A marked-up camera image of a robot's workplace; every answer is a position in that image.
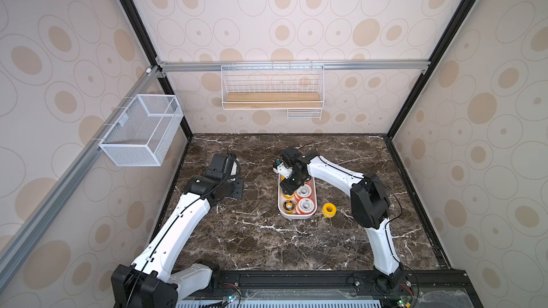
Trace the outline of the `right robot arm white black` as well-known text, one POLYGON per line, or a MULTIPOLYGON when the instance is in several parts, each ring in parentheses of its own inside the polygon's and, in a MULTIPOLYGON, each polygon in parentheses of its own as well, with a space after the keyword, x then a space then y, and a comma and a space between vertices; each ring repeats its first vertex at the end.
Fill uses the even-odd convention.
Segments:
POLYGON ((293 194, 311 178, 329 183, 350 198, 352 216, 366 229, 374 268, 386 277, 403 271, 390 231, 390 200, 387 188, 374 173, 359 173, 330 162, 315 151, 301 153, 286 148, 273 170, 283 176, 281 190, 293 194))

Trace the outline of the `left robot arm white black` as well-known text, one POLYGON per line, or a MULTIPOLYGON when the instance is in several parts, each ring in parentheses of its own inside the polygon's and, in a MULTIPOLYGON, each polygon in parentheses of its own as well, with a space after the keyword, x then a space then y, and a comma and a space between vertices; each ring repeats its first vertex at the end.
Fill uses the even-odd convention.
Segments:
POLYGON ((157 235, 129 266, 111 275, 115 307, 175 307, 195 292, 216 292, 219 266, 200 260, 174 272, 182 249, 209 210, 225 198, 239 199, 244 181, 232 152, 217 153, 201 175, 184 186, 176 208, 157 235))

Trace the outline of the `white plastic storage box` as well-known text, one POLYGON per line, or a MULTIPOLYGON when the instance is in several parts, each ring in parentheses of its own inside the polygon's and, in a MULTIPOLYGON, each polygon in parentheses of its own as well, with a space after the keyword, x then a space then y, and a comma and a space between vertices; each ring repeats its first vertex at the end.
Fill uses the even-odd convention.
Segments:
POLYGON ((280 214, 288 220, 306 220, 312 218, 318 209, 315 179, 311 178, 292 195, 286 195, 281 187, 285 178, 278 175, 277 205, 280 214))

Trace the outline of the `orange white tape roll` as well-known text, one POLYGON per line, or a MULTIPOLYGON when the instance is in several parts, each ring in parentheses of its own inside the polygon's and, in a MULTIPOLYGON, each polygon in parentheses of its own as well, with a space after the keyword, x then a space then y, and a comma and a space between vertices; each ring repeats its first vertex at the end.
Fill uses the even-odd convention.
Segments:
POLYGON ((299 187, 295 191, 295 197, 298 200, 302 200, 302 199, 310 198, 312 196, 312 193, 313 193, 313 190, 312 190, 311 186, 309 186, 308 184, 305 184, 305 185, 302 185, 301 187, 299 187))
POLYGON ((316 205, 310 198, 302 199, 298 201, 298 214, 310 215, 315 212, 316 205))

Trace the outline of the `yellow black label tape roll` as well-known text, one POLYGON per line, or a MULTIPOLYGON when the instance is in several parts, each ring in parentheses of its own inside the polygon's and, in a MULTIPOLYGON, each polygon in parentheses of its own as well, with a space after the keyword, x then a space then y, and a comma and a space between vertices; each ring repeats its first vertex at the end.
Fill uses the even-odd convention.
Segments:
POLYGON ((282 203, 282 212, 286 215, 298 214, 298 203, 294 200, 286 200, 282 203))

